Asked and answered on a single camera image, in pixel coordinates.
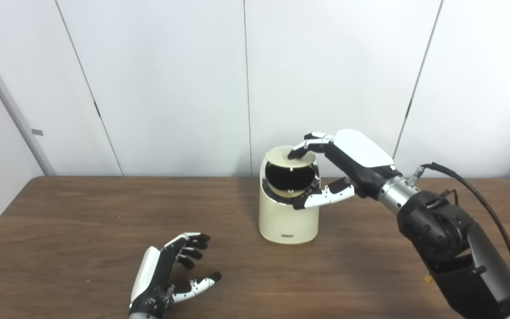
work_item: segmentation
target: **robotic arm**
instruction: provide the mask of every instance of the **robotic arm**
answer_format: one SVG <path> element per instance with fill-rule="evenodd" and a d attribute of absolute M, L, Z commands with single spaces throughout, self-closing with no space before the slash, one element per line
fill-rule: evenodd
<path fill-rule="evenodd" d="M 466 319 L 510 319 L 509 268 L 468 213 L 448 202 L 445 194 L 415 186 L 424 167 L 405 179 L 388 154 L 352 129 L 304 138 L 289 158 L 300 158 L 308 151 L 324 153 L 350 180 L 340 179 L 324 190 L 303 194 L 295 209 L 354 194 L 382 202 L 396 215 L 399 231 L 412 242 L 452 309 Z"/>

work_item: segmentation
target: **cream cylindrical container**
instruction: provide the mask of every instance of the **cream cylindrical container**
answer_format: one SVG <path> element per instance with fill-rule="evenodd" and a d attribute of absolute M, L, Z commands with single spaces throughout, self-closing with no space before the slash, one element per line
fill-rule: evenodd
<path fill-rule="evenodd" d="M 268 151 L 259 174 L 259 230 L 279 244 L 301 244 L 318 234 L 319 208 L 292 208 L 294 200 L 320 188 L 318 161 L 312 152 L 288 159 L 291 150 L 284 146 Z"/>

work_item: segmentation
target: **wooden table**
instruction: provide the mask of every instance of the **wooden table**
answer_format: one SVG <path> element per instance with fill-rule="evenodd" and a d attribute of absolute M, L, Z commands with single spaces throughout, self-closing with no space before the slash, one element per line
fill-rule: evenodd
<path fill-rule="evenodd" d="M 510 234 L 510 179 L 472 181 Z M 507 257 L 461 185 L 423 179 L 419 187 L 457 188 Z M 174 268 L 174 280 L 215 270 L 223 279 L 174 305 L 169 319 L 459 318 L 424 281 L 421 260 L 379 202 L 323 207 L 317 238 L 295 246 L 261 237 L 258 205 L 251 178 L 36 178 L 0 217 L 0 319 L 124 319 L 144 251 L 186 231 L 212 241 L 196 268 Z"/>

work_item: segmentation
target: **container lid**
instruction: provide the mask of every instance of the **container lid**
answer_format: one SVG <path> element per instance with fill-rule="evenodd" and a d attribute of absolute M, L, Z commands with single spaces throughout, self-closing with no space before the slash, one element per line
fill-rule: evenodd
<path fill-rule="evenodd" d="M 275 147 L 265 154 L 265 158 L 273 165 L 293 169 L 310 166 L 314 163 L 314 161 L 316 161 L 316 155 L 312 152 L 306 153 L 306 155 L 302 158 L 289 159 L 287 156 L 292 148 L 293 147 L 289 145 Z"/>

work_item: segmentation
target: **cable connector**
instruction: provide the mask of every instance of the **cable connector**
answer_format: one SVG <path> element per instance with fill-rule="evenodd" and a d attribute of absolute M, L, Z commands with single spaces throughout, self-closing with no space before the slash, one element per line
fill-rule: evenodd
<path fill-rule="evenodd" d="M 424 166 L 418 166 L 417 171 L 414 172 L 413 175 L 411 175 L 407 180 L 406 184 L 409 187 L 414 187 L 417 183 L 418 179 L 422 176 L 422 174 L 425 172 Z"/>

